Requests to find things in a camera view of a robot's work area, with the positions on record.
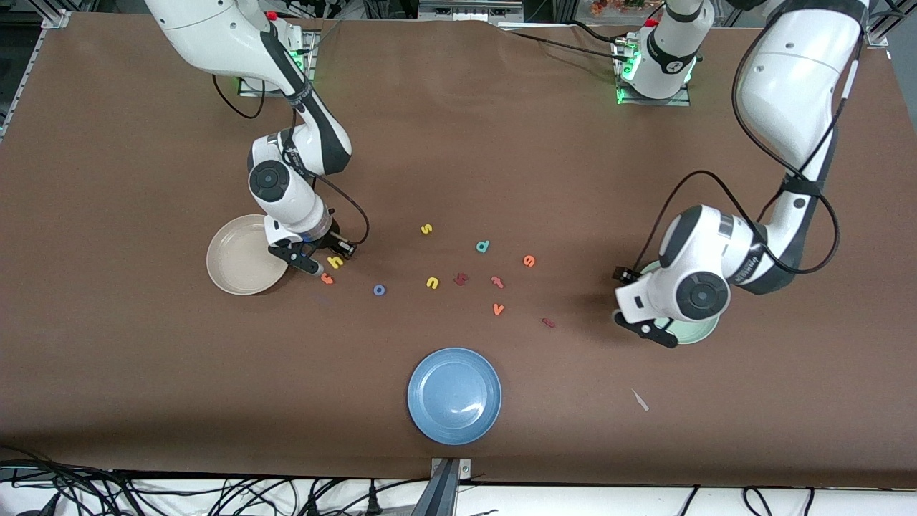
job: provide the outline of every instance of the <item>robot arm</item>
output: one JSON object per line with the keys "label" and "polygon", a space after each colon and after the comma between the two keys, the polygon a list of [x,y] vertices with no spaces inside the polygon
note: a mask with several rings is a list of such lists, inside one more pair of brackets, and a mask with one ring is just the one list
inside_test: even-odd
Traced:
{"label": "robot arm", "polygon": [[344,170],[352,153],[344,128],[318,97],[277,39],[277,28],[254,0],[147,0],[169,43],[188,63],[208,73],[276,84],[303,119],[293,143],[315,174]]}
{"label": "robot arm", "polygon": [[[780,4],[764,5],[764,15]],[[865,0],[861,5],[867,6]],[[708,320],[729,305],[730,284],[766,294],[792,281],[794,274],[777,267],[765,245],[790,268],[801,261],[819,195],[813,188],[820,189],[827,176],[836,130],[820,143],[831,127],[834,89],[861,28],[850,15],[833,10],[800,8],[775,16],[741,77],[739,106],[751,128],[791,166],[799,169],[814,155],[800,170],[805,181],[787,172],[770,222],[756,224],[761,239],[744,218],[706,206],[689,208],[668,227],[661,267],[615,290],[621,309],[616,322],[669,347],[671,334],[660,333],[653,319]]]}
{"label": "robot arm", "polygon": [[356,245],[307,177],[334,174],[350,160],[350,139],[283,46],[292,26],[270,22],[256,0],[146,0],[169,43],[188,63],[217,75],[275,84],[303,120],[255,140],[249,152],[249,191],[268,214],[264,230],[272,254],[309,274],[318,248],[349,258]]}
{"label": "robot arm", "polygon": [[641,52],[624,79],[640,95],[663,99],[685,84],[701,42],[713,26],[710,0],[668,0],[659,24],[637,33]]}

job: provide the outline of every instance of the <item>brown table surface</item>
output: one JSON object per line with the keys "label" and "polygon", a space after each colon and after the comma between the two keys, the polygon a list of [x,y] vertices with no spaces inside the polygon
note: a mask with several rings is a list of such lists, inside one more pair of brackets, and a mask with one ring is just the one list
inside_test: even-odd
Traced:
{"label": "brown table surface", "polygon": [[[603,58],[483,23],[342,23],[315,83],[353,141],[334,179],[370,239],[332,286],[289,271],[234,297],[205,251],[260,213],[246,154],[290,109],[239,118],[151,17],[74,15],[0,146],[0,440],[135,469],[416,477],[451,455],[487,480],[913,487],[917,139],[885,51],[864,52],[840,124],[828,192],[844,239],[827,269],[765,297],[736,289],[697,345],[611,322],[612,270],[684,174],[715,171],[753,212],[779,183],[729,103],[754,34],[712,31],[692,106],[659,108],[616,105]],[[356,212],[318,191],[359,236]],[[667,223],[700,202],[733,211],[701,178]],[[821,214],[809,264],[828,226]],[[459,448],[405,404],[414,367],[448,346],[503,383],[499,420]]]}

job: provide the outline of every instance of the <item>metal frame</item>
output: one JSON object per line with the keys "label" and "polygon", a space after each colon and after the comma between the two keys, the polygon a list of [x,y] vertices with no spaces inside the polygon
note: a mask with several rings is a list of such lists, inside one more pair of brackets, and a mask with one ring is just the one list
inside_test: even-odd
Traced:
{"label": "metal frame", "polygon": [[420,0],[417,19],[452,20],[477,19],[499,25],[525,21],[522,0]]}
{"label": "metal frame", "polygon": [[[436,474],[436,469],[439,467],[439,464],[448,459],[433,459],[430,462],[430,476]],[[468,480],[471,478],[471,459],[459,459],[458,460],[458,479],[459,480]]]}
{"label": "metal frame", "polygon": [[411,516],[452,516],[455,514],[456,497],[459,495],[459,475],[461,475],[460,462],[461,459],[439,459],[436,472],[427,482],[424,493],[420,495],[420,500],[411,511]]}
{"label": "metal frame", "polygon": [[64,28],[73,11],[93,11],[98,0],[27,0],[41,16],[42,28]]}
{"label": "metal frame", "polygon": [[32,66],[35,65],[35,60],[39,58],[39,50],[41,50],[41,44],[44,43],[45,36],[47,35],[48,29],[42,29],[41,33],[39,34],[39,40],[35,42],[35,49],[32,51],[32,55],[28,57],[26,71],[22,74],[22,79],[19,81],[19,86],[16,88],[16,94],[13,96],[13,102],[9,104],[9,112],[6,113],[6,118],[3,120],[3,125],[0,126],[0,143],[3,142],[3,138],[6,135],[6,128],[9,127],[9,123],[13,120],[13,113],[16,111],[16,106],[19,104],[19,97],[22,96],[22,91],[26,88],[26,81],[32,74]]}
{"label": "metal frame", "polygon": [[888,46],[886,41],[883,45],[883,40],[889,35],[889,33],[896,28],[904,19],[909,17],[913,13],[914,9],[917,9],[917,0],[898,0],[895,2],[892,0],[892,3],[901,11],[905,18],[899,17],[881,17],[875,23],[869,26],[867,31],[867,36],[869,38],[870,46]]}
{"label": "metal frame", "polygon": [[735,22],[739,21],[739,17],[742,16],[742,13],[745,11],[741,9],[736,9],[733,7],[733,12],[723,20],[723,27],[735,27]]}

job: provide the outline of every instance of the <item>light green plate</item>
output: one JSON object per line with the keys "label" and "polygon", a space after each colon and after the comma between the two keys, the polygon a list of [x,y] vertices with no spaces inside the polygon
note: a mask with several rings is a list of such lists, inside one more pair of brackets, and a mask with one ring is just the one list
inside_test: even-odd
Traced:
{"label": "light green plate", "polygon": [[[653,262],[652,264],[647,265],[640,271],[640,274],[648,273],[653,269],[659,268],[659,261]],[[660,318],[653,321],[653,324],[657,328],[662,328],[668,322],[668,318]],[[683,320],[676,320],[668,327],[666,331],[675,335],[679,344],[694,344],[700,342],[710,336],[713,333],[713,330],[716,328],[716,324],[720,322],[720,316],[716,316],[713,319],[705,320],[702,322],[685,322]]]}

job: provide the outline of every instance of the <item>green light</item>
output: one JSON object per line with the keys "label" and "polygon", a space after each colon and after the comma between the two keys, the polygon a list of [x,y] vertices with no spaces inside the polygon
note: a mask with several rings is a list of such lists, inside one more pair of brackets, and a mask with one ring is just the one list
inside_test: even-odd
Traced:
{"label": "green light", "polygon": [[305,72],[305,59],[296,52],[290,52],[290,58],[296,63],[296,67]]}
{"label": "green light", "polygon": [[625,66],[624,69],[622,70],[621,75],[626,81],[629,82],[629,81],[634,80],[634,74],[636,73],[636,67],[640,64],[640,52],[639,51],[634,52],[634,57],[627,60],[627,64],[629,64],[630,66]]}

